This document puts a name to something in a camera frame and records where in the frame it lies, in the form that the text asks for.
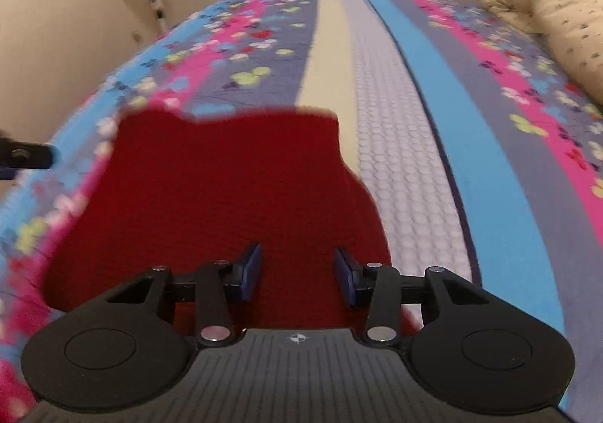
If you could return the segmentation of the cream star moon duvet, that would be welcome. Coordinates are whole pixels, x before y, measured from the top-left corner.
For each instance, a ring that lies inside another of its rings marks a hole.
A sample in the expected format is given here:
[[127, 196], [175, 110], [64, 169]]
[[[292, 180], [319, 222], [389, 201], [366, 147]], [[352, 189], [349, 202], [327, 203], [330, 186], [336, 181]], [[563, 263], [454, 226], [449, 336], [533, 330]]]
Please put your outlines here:
[[491, 14], [544, 37], [563, 71], [602, 103], [602, 0], [480, 0]]

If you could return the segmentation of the red knit sweater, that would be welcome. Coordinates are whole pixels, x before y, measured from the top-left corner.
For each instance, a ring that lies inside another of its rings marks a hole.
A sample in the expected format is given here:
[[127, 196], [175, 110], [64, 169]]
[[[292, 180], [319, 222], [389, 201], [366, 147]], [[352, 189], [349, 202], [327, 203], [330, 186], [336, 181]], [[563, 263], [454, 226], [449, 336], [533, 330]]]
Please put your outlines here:
[[188, 273], [233, 261], [252, 243], [262, 270], [234, 320], [248, 328], [361, 331], [334, 256], [388, 264], [366, 187], [343, 162], [325, 112], [261, 110], [193, 121], [160, 110], [126, 116], [91, 197], [41, 278], [69, 312], [154, 267]]

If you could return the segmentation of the colourful floral striped blanket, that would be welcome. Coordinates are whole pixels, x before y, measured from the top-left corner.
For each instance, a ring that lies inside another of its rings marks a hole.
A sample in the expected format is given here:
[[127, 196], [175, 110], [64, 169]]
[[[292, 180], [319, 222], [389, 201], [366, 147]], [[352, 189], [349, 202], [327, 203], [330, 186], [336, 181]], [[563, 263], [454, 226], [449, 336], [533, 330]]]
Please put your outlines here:
[[527, 37], [445, 0], [226, 0], [122, 65], [1, 208], [1, 418], [33, 406], [27, 339], [57, 316], [41, 275], [83, 212], [119, 114], [195, 120], [319, 108], [374, 198], [392, 263], [440, 264], [562, 332], [563, 400], [602, 418], [602, 113]]

